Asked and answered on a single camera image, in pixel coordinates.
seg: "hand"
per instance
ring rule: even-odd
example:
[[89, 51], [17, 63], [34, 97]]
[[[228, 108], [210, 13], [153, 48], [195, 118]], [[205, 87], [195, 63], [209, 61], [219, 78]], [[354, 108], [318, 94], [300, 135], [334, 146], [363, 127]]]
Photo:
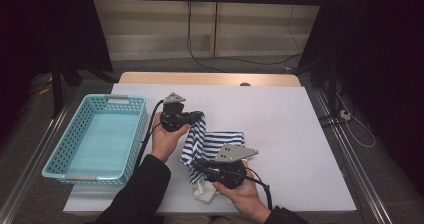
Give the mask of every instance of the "hand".
[[169, 156], [174, 152], [178, 143], [178, 139], [188, 131], [190, 125], [186, 124], [178, 131], [168, 132], [160, 124], [160, 114], [160, 112], [156, 113], [155, 119], [153, 121], [153, 146], [152, 152], [150, 154], [165, 163]]
[[[253, 177], [252, 172], [247, 170], [247, 175]], [[236, 189], [228, 189], [222, 183], [214, 182], [214, 187], [221, 193], [228, 197], [237, 208], [237, 210], [256, 221], [257, 223], [264, 223], [268, 218], [271, 211], [261, 202], [256, 189], [256, 183], [244, 180], [243, 184]]]

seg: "striped cloth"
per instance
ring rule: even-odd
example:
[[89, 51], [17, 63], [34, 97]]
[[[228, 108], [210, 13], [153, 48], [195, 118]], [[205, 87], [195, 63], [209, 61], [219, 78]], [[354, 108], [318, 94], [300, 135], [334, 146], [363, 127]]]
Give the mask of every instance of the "striped cloth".
[[205, 116], [190, 127], [181, 155], [181, 162], [189, 167], [190, 184], [194, 185], [203, 175], [194, 170], [191, 162], [196, 158], [215, 159], [225, 144], [245, 146], [243, 132], [206, 132]]

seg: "teal storage basket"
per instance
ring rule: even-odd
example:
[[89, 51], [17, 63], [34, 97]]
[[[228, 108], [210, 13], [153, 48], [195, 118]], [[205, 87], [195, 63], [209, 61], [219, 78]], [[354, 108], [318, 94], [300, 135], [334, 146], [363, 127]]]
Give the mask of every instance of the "teal storage basket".
[[68, 184], [127, 183], [146, 119], [144, 97], [85, 96], [42, 175]]

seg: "wall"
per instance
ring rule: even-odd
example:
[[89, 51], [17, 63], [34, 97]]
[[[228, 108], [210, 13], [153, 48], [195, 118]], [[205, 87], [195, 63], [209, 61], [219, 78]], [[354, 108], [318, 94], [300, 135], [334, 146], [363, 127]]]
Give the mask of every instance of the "wall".
[[[95, 0], [112, 60], [188, 57], [188, 3]], [[302, 52], [319, 7], [192, 3], [195, 56]]]

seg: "white cable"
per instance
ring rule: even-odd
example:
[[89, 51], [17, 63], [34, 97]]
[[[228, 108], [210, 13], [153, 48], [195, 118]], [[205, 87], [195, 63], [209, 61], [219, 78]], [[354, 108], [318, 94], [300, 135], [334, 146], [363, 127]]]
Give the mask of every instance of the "white cable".
[[355, 139], [355, 141], [359, 144], [359, 145], [361, 145], [361, 146], [363, 146], [363, 147], [368, 147], [368, 148], [370, 148], [370, 147], [373, 147], [373, 146], [375, 146], [375, 144], [376, 144], [376, 140], [375, 140], [375, 137], [374, 137], [374, 135], [372, 134], [372, 132], [364, 125], [364, 124], [362, 124], [358, 119], [356, 119], [356, 117], [354, 117], [350, 112], [349, 112], [349, 110], [347, 109], [347, 107], [346, 107], [346, 105], [344, 104], [344, 102], [343, 102], [343, 99], [340, 97], [340, 95], [336, 92], [336, 95], [337, 95], [337, 97], [340, 99], [340, 102], [342, 103], [342, 105], [343, 105], [343, 107], [344, 107], [344, 109], [350, 114], [350, 116], [353, 118], [353, 120], [355, 120], [355, 121], [357, 121], [363, 128], [365, 128], [365, 130], [367, 130], [368, 131], [368, 133], [371, 135], [371, 137], [372, 137], [372, 139], [373, 139], [373, 143], [371, 144], [371, 145], [365, 145], [365, 144], [363, 144], [362, 142], [360, 142], [356, 137], [355, 137], [355, 135], [353, 135], [353, 133], [352, 133], [352, 131], [350, 130], [350, 128], [349, 128], [349, 125], [347, 124], [347, 119], [345, 119], [345, 121], [346, 121], [346, 127], [347, 127], [347, 129], [349, 130], [349, 133], [350, 133], [350, 135], [352, 135], [352, 137], [353, 137], [353, 139]]

